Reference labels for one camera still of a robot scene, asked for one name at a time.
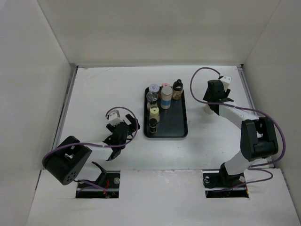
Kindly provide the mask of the black cap white spice bottle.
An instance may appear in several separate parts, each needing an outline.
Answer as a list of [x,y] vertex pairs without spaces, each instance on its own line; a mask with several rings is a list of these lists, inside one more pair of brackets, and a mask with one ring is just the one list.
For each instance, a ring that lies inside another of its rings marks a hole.
[[204,111],[205,111],[205,113],[207,113],[207,114],[214,114],[214,111],[210,108],[209,105],[205,105],[205,106],[204,106]]

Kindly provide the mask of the small dark pepper bottle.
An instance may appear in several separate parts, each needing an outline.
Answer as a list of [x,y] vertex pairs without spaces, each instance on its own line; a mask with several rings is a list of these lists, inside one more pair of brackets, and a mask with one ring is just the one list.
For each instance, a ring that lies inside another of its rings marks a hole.
[[150,133],[151,134],[155,134],[157,132],[157,125],[158,125],[157,119],[151,118],[149,120],[149,128],[150,128]]

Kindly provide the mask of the black cap brown spice bottle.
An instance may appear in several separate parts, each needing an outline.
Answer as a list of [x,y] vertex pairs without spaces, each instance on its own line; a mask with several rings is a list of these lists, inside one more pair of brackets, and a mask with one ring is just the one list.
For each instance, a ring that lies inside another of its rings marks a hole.
[[172,94],[172,99],[174,100],[179,100],[182,97],[182,92],[183,92],[183,83],[181,79],[178,79],[173,83],[173,94]]

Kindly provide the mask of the yellow cap spice shaker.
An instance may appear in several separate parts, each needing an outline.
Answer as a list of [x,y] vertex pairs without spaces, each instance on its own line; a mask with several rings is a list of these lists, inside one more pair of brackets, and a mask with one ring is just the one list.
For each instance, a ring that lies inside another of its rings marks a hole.
[[155,119],[157,122],[160,121],[159,108],[157,106],[152,106],[150,108],[149,120]]

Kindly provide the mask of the clear cap salt grinder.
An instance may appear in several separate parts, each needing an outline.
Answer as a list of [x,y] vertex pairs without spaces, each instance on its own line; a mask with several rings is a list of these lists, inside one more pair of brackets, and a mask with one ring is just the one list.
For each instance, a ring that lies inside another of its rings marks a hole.
[[158,94],[153,91],[149,91],[146,95],[147,99],[147,109],[150,110],[151,107],[157,106]]

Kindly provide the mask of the blue label grey cap jar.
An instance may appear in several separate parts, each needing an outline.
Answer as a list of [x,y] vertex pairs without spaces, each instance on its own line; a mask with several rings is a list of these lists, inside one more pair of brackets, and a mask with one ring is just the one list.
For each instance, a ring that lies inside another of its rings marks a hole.
[[169,86],[165,86],[161,90],[160,105],[162,109],[168,109],[171,105],[173,89]]

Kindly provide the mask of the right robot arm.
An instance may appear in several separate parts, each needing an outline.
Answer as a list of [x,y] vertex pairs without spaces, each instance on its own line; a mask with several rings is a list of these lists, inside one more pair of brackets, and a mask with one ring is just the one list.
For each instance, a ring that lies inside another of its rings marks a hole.
[[221,80],[210,80],[207,84],[203,100],[209,103],[210,110],[240,129],[239,152],[222,163],[218,173],[209,176],[211,183],[230,186],[256,161],[278,153],[275,127],[268,117],[258,117],[238,109],[228,98],[230,89],[225,89]]

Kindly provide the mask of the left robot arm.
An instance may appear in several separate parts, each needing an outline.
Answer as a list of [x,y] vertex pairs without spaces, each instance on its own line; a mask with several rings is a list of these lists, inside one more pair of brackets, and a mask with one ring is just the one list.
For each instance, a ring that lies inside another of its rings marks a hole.
[[126,115],[130,122],[127,124],[118,117],[113,118],[113,113],[107,116],[109,123],[106,125],[111,135],[103,143],[80,142],[76,137],[69,136],[56,149],[43,157],[43,167],[65,186],[76,179],[92,153],[91,147],[109,150],[110,154],[105,158],[106,161],[118,157],[126,144],[133,140],[140,125],[134,115]]

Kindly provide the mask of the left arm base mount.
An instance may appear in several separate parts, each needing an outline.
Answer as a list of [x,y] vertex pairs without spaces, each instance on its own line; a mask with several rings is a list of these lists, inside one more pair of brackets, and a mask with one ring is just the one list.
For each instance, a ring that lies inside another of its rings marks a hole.
[[117,199],[119,198],[120,171],[107,171],[97,162],[93,161],[100,174],[95,181],[75,180],[78,183],[75,198],[77,199]]

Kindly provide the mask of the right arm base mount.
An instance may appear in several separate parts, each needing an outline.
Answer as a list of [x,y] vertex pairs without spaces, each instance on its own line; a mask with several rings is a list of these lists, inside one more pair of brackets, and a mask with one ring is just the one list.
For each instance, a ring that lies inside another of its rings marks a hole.
[[224,165],[218,171],[203,172],[206,198],[248,198],[244,173],[228,175]]

